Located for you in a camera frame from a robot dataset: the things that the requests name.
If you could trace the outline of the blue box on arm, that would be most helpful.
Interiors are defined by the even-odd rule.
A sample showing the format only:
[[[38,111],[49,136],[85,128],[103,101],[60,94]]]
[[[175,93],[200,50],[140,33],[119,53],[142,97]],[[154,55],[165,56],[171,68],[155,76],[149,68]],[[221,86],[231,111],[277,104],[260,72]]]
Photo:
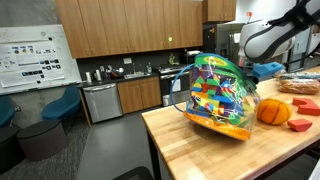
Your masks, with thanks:
[[[265,77],[274,74],[275,72],[281,70],[283,65],[278,62],[271,62],[267,64],[255,64],[253,66],[252,74],[257,77]]]

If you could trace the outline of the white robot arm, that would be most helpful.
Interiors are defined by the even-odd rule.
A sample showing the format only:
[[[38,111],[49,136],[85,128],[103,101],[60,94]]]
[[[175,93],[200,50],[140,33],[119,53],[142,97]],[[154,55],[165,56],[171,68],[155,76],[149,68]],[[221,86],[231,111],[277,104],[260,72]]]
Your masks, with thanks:
[[[293,46],[298,33],[319,20],[320,0],[301,0],[278,19],[247,23],[241,30],[238,55],[262,63],[283,54]]]

